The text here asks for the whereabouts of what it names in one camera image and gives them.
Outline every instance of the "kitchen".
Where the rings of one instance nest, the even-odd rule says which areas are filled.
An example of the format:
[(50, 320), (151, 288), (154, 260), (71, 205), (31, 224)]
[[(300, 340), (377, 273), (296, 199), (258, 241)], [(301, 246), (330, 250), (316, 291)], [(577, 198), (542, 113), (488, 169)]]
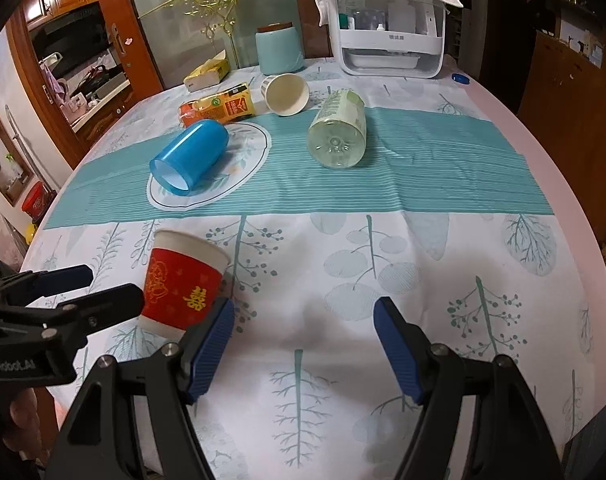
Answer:
[(118, 31), (98, 0), (24, 0), (23, 10), (43, 91), (87, 151), (136, 102), (113, 46)]

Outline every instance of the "gold chinese character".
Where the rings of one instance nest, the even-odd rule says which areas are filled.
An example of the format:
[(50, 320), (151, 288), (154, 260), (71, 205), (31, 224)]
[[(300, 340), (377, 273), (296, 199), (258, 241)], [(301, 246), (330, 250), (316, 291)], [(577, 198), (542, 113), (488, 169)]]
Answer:
[(195, 286), (190, 293), (189, 298), (183, 298), (187, 302), (187, 306), (195, 310), (203, 310), (205, 308), (205, 295), (208, 293), (206, 288)]

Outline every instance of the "plastic bottle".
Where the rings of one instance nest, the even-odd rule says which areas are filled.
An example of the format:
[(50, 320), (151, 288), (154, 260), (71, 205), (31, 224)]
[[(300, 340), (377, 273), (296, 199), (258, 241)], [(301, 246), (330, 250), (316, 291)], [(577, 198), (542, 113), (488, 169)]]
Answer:
[(307, 149), (328, 168), (351, 168), (365, 153), (365, 103), (352, 90), (332, 92), (307, 131)]

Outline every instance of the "light blue jar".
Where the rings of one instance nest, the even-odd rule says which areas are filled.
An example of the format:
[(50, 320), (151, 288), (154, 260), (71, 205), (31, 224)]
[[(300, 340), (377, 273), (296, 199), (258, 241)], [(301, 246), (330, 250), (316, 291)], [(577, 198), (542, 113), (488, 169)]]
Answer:
[(257, 28), (256, 52), (264, 75), (287, 74), (305, 66), (299, 34), (291, 22)]

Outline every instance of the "tissue box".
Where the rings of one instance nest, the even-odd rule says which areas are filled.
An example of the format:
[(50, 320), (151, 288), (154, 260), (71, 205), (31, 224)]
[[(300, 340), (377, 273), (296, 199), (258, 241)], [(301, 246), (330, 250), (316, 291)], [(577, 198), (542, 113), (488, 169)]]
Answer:
[(196, 92), (208, 86), (216, 85), (229, 72), (229, 61), (225, 57), (225, 50), (221, 50), (214, 58), (208, 59), (196, 68), (183, 82), (189, 92)]

